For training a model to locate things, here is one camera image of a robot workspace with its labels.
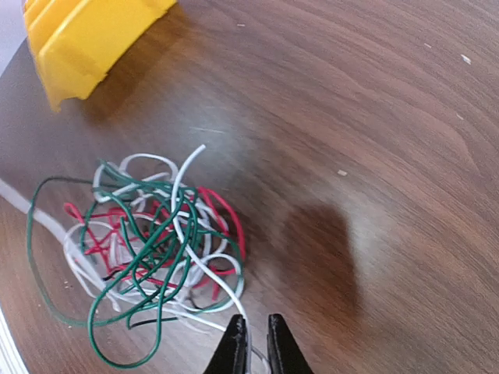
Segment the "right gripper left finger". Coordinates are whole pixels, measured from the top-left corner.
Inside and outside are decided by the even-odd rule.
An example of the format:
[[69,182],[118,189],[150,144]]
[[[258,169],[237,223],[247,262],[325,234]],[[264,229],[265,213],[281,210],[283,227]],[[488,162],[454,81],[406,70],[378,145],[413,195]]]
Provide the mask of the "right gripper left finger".
[[234,315],[204,374],[244,374],[248,355],[248,330],[241,314]]

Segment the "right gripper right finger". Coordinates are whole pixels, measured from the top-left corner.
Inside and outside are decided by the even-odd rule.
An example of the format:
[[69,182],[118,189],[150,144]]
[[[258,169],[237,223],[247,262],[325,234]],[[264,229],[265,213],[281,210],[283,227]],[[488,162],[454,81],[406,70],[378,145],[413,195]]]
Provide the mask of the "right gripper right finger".
[[312,374],[283,315],[268,317],[267,353],[273,374]]

